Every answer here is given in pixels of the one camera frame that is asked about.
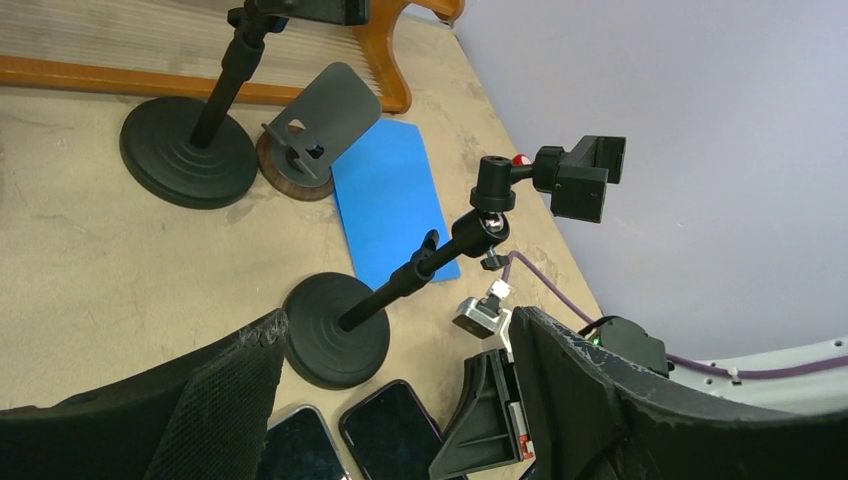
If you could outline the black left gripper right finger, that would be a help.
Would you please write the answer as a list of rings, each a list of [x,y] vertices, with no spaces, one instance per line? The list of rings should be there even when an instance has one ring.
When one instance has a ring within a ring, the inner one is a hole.
[[[797,415],[675,383],[519,307],[509,336],[531,479],[843,479],[847,415]]]

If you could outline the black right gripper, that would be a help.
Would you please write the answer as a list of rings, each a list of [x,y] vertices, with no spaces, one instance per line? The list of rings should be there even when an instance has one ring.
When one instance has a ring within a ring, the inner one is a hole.
[[[467,474],[535,459],[514,363],[504,349],[464,361],[457,409],[431,462],[432,479]]]

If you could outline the black round-base phone stand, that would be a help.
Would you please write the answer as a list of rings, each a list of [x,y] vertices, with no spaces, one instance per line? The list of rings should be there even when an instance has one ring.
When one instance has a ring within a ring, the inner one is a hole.
[[[178,206],[218,209],[243,196],[258,171],[244,128],[228,112],[256,71],[269,33],[292,18],[344,27],[363,26],[371,4],[360,0],[246,1],[227,13],[234,33],[209,98],[160,97],[126,117],[119,150],[129,173],[146,190]]]

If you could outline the black phone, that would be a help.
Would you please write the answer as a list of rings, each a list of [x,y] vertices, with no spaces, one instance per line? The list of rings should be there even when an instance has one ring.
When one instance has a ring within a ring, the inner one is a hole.
[[[429,479],[441,430],[411,385],[393,380],[345,411],[339,432],[362,476]]]

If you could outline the black smartphone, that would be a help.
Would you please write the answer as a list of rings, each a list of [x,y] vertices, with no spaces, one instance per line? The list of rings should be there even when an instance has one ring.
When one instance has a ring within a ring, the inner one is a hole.
[[[350,479],[329,428],[318,409],[303,405],[271,426],[256,479]]]

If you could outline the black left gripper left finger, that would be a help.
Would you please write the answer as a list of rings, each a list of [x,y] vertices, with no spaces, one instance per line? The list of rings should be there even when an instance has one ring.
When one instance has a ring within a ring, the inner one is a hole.
[[[254,478],[287,326],[276,309],[124,380],[2,411],[2,478]]]

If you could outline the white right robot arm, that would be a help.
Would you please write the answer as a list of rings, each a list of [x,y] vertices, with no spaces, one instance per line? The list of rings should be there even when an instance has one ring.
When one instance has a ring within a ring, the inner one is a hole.
[[[528,461],[530,479],[843,479],[847,347],[712,363],[615,316],[573,331],[535,308],[483,327],[429,467],[449,479]]]

